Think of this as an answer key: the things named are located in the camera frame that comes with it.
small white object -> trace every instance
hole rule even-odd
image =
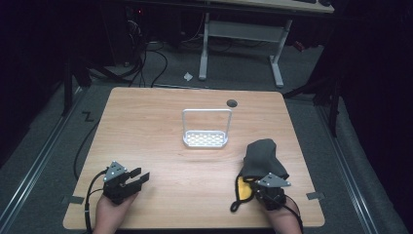
[[[193,75],[189,74],[189,72],[186,72],[186,74],[183,76],[183,78],[186,81],[190,81],[192,79],[192,77],[194,77]]]
[[[217,130],[187,130],[187,112],[227,112],[228,122],[225,132]],[[222,148],[228,141],[228,131],[232,117],[231,109],[184,109],[182,111],[183,142],[191,148]]]

metal bar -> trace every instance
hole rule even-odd
[[[343,176],[344,183],[346,184],[347,190],[349,191],[350,198],[352,199],[353,205],[355,206],[355,210],[358,215],[358,219],[360,220],[360,223],[364,229],[364,233],[378,234],[379,231],[377,230],[374,220],[370,215],[370,211],[367,208],[364,196],[359,190],[357,182],[353,177],[352,170],[347,164],[344,153],[341,150],[340,143],[338,139],[331,134],[331,131],[328,128],[328,117],[325,110],[320,106],[316,106],[316,111],[335,150],[340,173]]]

wire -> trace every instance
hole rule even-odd
[[[161,53],[159,53],[159,52],[157,52],[157,51],[149,51],[149,52],[156,53],[156,54],[162,56],[162,57],[165,59],[165,67],[164,67],[164,69],[163,69],[163,70],[161,71],[161,73],[160,73],[157,77],[155,77],[155,79],[152,81],[151,88],[154,88],[155,82],[158,80],[158,78],[159,78],[162,74],[164,74],[165,70],[167,70],[167,67],[168,67],[168,59],[167,59],[166,56],[164,56],[163,54],[161,54]]]
[[[80,145],[80,147],[79,147],[79,149],[78,149],[78,151],[77,151],[77,153],[76,153],[75,160],[74,160],[74,162],[73,162],[73,174],[75,175],[76,181],[79,180],[79,176],[77,175],[77,172],[76,172],[76,165],[77,165],[77,161],[78,161],[80,152],[82,151],[82,148],[83,148],[83,146],[84,146],[85,143],[86,143],[86,140],[89,138],[89,136],[91,135],[91,133],[92,133],[92,132],[94,131],[94,129],[97,127],[97,125],[99,124],[99,122],[100,122],[100,119],[94,124],[94,126],[91,128],[91,130],[90,130],[90,131],[88,132],[88,134],[85,136],[85,138],[84,138],[83,141],[82,141],[82,144]]]
[[[203,14],[203,16],[201,17],[200,26],[198,27],[198,30],[197,30],[197,32],[194,34],[194,36],[192,36],[191,39],[188,39],[188,40],[186,40],[186,41],[181,41],[181,43],[191,42],[191,41],[198,40],[198,39],[202,38],[202,37],[199,36],[199,35],[200,35],[201,28],[203,27],[203,24],[204,24],[205,16],[206,16],[206,14]]]
[[[97,174],[94,179],[92,179],[91,184],[89,185],[88,189],[88,194],[86,196],[86,201],[85,201],[85,223],[86,223],[86,229],[87,233],[92,234],[92,225],[91,225],[91,214],[90,214],[90,204],[89,204],[89,199],[91,197],[91,194],[94,192],[98,191],[99,189],[95,190],[94,192],[91,192],[92,187],[94,186],[94,182],[102,175],[105,175],[108,169],[100,172]]]

dark floor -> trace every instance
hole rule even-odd
[[[322,52],[322,47],[298,52],[292,47],[284,48],[280,68],[284,88],[278,89],[272,76],[268,55],[272,44],[255,48],[240,45],[229,50],[223,45],[212,45],[209,54],[208,76],[199,81],[200,47],[180,47],[151,44],[147,60],[133,87],[192,87],[204,89],[274,91],[286,93],[307,82],[311,71]],[[126,70],[122,66],[111,67],[115,72]],[[191,81],[183,79],[185,73],[194,75]],[[67,119],[61,119],[63,89],[57,90],[30,126],[30,130],[8,163],[1,168],[0,211],[4,233],[82,233],[81,230],[66,230],[62,221],[67,209],[65,198],[76,185],[73,168],[80,172],[93,135],[87,137],[100,118],[112,88],[127,86],[107,79],[94,79],[89,89],[75,95],[75,108]],[[325,198],[320,204],[325,216],[325,225],[305,228],[306,233],[407,233],[403,223],[393,210],[385,190],[371,169],[360,147],[357,136],[347,116],[345,103],[340,102],[337,121],[338,137],[330,135],[323,118],[327,107],[314,106],[311,95],[298,96],[286,101],[294,129],[308,164],[316,191]],[[61,132],[54,132],[55,127]],[[50,135],[56,140],[47,142]],[[345,160],[345,165],[338,155]],[[346,167],[351,176],[346,174]],[[352,178],[356,187],[349,183]],[[361,194],[361,199],[354,195]],[[21,195],[19,203],[14,195]],[[357,201],[362,201],[369,211],[368,217],[359,213]],[[159,233],[193,233],[195,230],[159,230]],[[207,230],[203,233],[258,233],[256,230]]]

wooden table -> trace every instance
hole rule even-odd
[[[229,108],[234,99],[227,145],[191,149],[182,140],[182,110]],[[150,172],[122,225],[126,229],[269,227],[256,200],[232,214],[235,178],[246,146],[261,138],[277,144],[277,158],[290,174],[285,193],[298,204],[305,226],[322,226],[319,201],[280,93],[115,88],[107,102],[74,196],[85,197],[93,177],[116,160],[129,171]],[[101,188],[102,178],[94,188]],[[100,192],[91,197],[91,219]],[[85,229],[84,205],[70,204],[63,221]]]

